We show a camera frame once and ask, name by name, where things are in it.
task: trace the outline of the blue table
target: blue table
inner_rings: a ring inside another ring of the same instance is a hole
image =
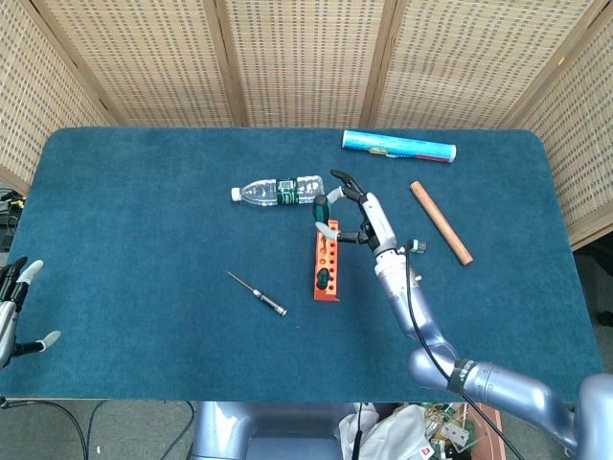
[[[375,193],[461,355],[545,380],[566,401],[601,362],[542,144],[521,130],[382,130],[457,145],[452,164],[340,148],[339,129],[63,129],[48,141],[11,259],[45,267],[18,338],[62,331],[0,373],[11,396],[433,401],[406,372],[366,246],[340,248],[340,303],[312,300],[309,206],[259,208],[231,187],[352,174]],[[409,192],[419,180],[474,257],[461,266]],[[349,202],[332,214],[360,218]],[[277,297],[281,318],[226,275]]]

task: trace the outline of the white plastic bag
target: white plastic bag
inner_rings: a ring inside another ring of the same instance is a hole
[[[434,450],[425,439],[423,408],[418,405],[399,407],[394,413],[378,421],[378,413],[371,403],[362,405],[362,442],[360,460],[427,460]],[[338,425],[343,460],[351,460],[353,441],[357,432],[357,414],[345,417]]]

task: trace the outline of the floor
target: floor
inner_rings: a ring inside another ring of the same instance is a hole
[[[591,258],[576,256],[590,316],[611,309],[613,278]],[[594,326],[605,369],[613,372],[613,329]],[[97,401],[62,402],[86,430]],[[97,410],[91,429],[89,458],[94,460],[162,458],[184,429],[192,412],[185,402],[110,401]],[[563,449],[537,430],[512,417],[503,417],[504,431],[527,459],[562,460]],[[193,425],[165,457],[184,460],[193,438]],[[76,431],[51,407],[34,405],[0,411],[0,460],[80,459]]]

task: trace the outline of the wicker panel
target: wicker panel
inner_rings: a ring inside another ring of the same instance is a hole
[[[227,4],[252,125],[357,125],[382,0]]]
[[[590,0],[410,0],[375,124],[496,127]]]
[[[52,132],[107,122],[14,0],[0,1],[0,50],[0,167],[11,182],[23,182],[20,188],[27,188]]]
[[[613,203],[613,21],[533,107],[568,225]]]
[[[230,126],[203,3],[49,0],[46,6],[128,124]]]

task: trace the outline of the water bottle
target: water bottle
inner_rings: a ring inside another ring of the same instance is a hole
[[[247,201],[260,206],[275,204],[312,203],[316,196],[324,193],[324,182],[319,175],[293,177],[289,179],[264,179],[252,182],[242,189],[232,189],[233,201]]]

